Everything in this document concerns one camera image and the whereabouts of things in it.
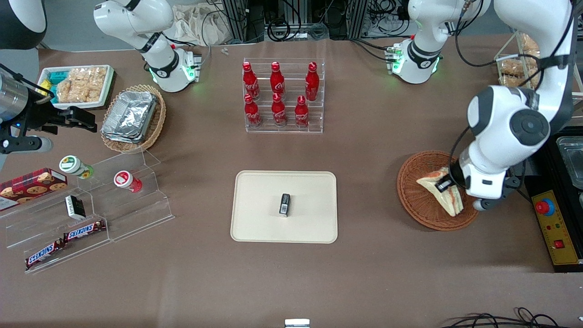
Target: coca-cola bottle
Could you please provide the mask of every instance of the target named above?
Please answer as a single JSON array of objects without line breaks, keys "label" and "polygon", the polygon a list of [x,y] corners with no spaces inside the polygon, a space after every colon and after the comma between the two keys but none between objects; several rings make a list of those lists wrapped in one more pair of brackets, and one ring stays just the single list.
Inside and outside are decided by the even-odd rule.
[{"label": "coca-cola bottle", "polygon": [[273,103],[271,104],[271,111],[273,112],[273,120],[275,126],[283,128],[287,124],[286,105],[282,103],[282,95],[280,93],[273,94]]},{"label": "coca-cola bottle", "polygon": [[253,101],[253,97],[248,93],[245,95],[245,116],[247,116],[247,124],[250,127],[258,128],[261,126],[262,121],[259,115],[259,109]]},{"label": "coca-cola bottle", "polygon": [[308,74],[305,76],[305,97],[308,101],[313,102],[318,97],[318,87],[320,86],[320,77],[316,70],[318,65],[316,62],[311,62],[308,65]]},{"label": "coca-cola bottle", "polygon": [[271,63],[271,77],[269,81],[271,82],[271,91],[281,94],[282,99],[285,99],[286,83],[283,74],[279,71],[279,63],[276,61]]},{"label": "coca-cola bottle", "polygon": [[299,96],[297,98],[296,125],[298,128],[308,127],[308,106],[305,104],[304,96]]},{"label": "coca-cola bottle", "polygon": [[249,93],[253,99],[257,100],[259,98],[259,83],[257,81],[257,76],[251,69],[251,64],[246,61],[243,63],[243,83],[245,83],[245,90]]}]

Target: robotic arm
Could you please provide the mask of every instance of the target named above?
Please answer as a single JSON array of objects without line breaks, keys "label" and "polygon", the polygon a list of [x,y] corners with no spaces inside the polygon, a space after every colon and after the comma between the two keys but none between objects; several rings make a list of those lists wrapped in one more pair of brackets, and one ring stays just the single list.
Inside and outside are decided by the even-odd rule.
[{"label": "robotic arm", "polygon": [[506,24],[531,36],[540,47],[544,79],[537,91],[489,86],[468,107],[468,123],[476,139],[462,151],[451,175],[438,182],[445,190],[452,179],[486,210],[518,187],[507,177],[511,167],[534,154],[548,137],[571,119],[574,67],[573,19],[568,0],[496,0],[496,13]]},{"label": "robotic arm", "polygon": [[414,38],[387,49],[389,60],[393,61],[390,73],[412,84],[427,81],[435,72],[441,49],[451,34],[446,23],[482,16],[489,6],[490,0],[410,0],[409,17],[419,28]]},{"label": "robotic arm", "polygon": [[[0,0],[0,48],[31,49],[47,28],[42,0]],[[26,135],[29,130],[57,134],[57,127],[80,127],[97,132],[95,115],[77,107],[56,109],[45,97],[22,82],[36,86],[0,65],[0,169],[12,152],[45,152],[52,149],[46,137]]]},{"label": "robotic arm", "polygon": [[194,55],[173,49],[162,34],[174,23],[166,0],[116,0],[95,6],[93,18],[103,33],[138,50],[154,81],[167,92],[178,92],[196,78]]}]

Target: metal cylinder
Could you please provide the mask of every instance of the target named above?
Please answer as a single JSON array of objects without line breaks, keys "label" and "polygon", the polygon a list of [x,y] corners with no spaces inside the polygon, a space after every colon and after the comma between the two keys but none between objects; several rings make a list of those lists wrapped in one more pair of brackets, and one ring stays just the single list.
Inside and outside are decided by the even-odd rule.
[{"label": "metal cylinder", "polygon": [[12,77],[0,73],[0,119],[15,118],[26,107],[29,90]]}]

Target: aluminum foil container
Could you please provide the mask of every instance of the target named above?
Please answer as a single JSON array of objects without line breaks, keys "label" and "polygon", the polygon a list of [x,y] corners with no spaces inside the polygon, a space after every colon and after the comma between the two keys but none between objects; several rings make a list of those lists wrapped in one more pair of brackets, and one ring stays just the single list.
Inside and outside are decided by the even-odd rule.
[{"label": "aluminum foil container", "polygon": [[149,92],[123,92],[111,108],[101,133],[114,141],[141,142],[155,107],[156,97]]}]

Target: white cloth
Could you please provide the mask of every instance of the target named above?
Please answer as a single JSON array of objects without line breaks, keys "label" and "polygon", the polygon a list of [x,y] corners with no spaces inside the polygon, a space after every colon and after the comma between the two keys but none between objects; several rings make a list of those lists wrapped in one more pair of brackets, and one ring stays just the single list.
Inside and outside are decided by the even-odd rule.
[{"label": "white cloth", "polygon": [[174,38],[178,41],[196,42],[202,46],[209,44],[216,46],[231,40],[233,36],[227,25],[228,18],[222,11],[215,12],[219,9],[223,10],[222,4],[216,4],[216,7],[206,2],[196,5],[174,5],[172,7],[176,26]]}]

